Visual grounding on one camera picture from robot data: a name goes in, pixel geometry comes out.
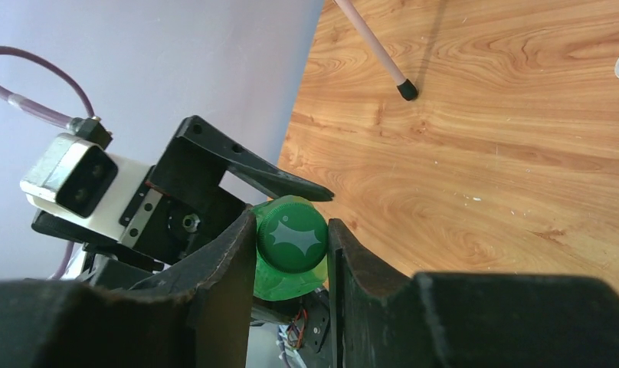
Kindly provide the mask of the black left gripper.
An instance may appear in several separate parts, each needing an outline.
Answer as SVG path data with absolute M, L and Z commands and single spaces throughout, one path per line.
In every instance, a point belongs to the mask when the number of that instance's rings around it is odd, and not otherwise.
M 213 241 L 246 207 L 221 188 L 227 171 L 272 199 L 334 198 L 325 186 L 279 169 L 194 115 L 181 122 L 120 216 L 119 243 L 173 265 Z

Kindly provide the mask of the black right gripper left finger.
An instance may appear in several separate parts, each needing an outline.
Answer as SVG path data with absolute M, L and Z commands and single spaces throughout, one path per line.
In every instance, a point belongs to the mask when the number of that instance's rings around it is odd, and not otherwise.
M 0 367 L 243 367 L 256 221 L 127 290 L 0 281 Z

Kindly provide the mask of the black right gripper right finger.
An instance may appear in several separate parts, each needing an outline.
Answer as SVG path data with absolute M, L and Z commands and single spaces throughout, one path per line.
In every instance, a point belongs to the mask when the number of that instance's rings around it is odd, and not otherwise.
M 619 295 L 590 277 L 408 277 L 329 221 L 335 367 L 619 367 Z

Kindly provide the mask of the green plastic bottle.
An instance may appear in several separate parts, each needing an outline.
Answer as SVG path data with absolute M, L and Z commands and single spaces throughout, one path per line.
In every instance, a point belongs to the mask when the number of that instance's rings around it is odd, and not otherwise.
M 328 278 L 328 224 L 314 205 L 286 195 L 251 211 L 257 222 L 254 296 L 285 301 L 322 287 Z

